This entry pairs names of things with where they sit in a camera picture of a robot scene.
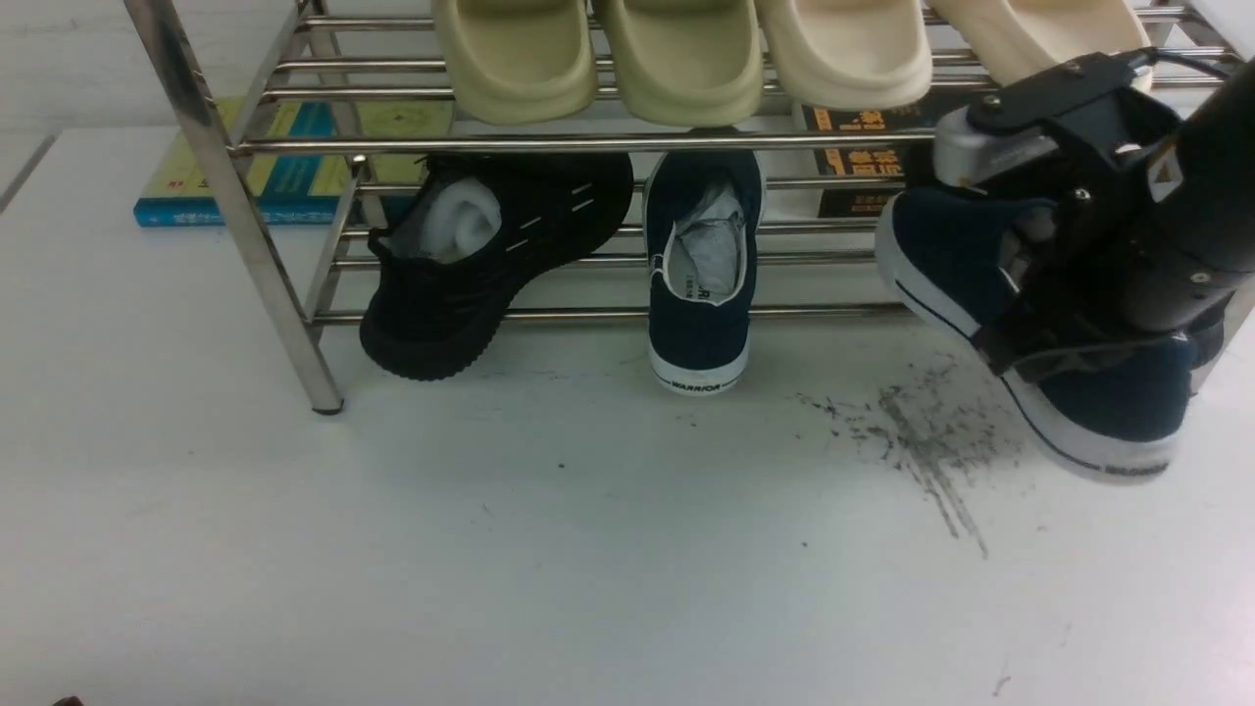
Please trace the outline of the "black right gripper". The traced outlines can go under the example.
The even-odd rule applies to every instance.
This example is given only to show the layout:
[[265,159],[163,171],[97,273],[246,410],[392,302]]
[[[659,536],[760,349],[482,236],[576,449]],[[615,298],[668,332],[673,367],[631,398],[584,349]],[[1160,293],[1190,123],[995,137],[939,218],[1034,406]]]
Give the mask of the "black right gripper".
[[1126,142],[1112,155],[1093,183],[1032,221],[1049,234],[1017,226],[1001,268],[1017,295],[974,335],[996,376],[1098,374],[1191,329],[1187,286],[1170,281],[1166,250],[1135,232],[1152,206],[1151,150]]

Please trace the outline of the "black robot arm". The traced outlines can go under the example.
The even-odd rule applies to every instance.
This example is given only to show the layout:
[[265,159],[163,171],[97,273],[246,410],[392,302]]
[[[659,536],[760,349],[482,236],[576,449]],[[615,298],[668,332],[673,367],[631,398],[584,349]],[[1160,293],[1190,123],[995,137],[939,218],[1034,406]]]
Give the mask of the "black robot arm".
[[1097,371],[1182,334],[1252,276],[1252,66],[1221,73],[1192,113],[1135,88],[1188,58],[1092,53],[986,95],[968,125],[988,166],[1027,166],[1053,144],[1072,184],[1054,234],[1032,250],[1017,300],[973,335],[996,375]]

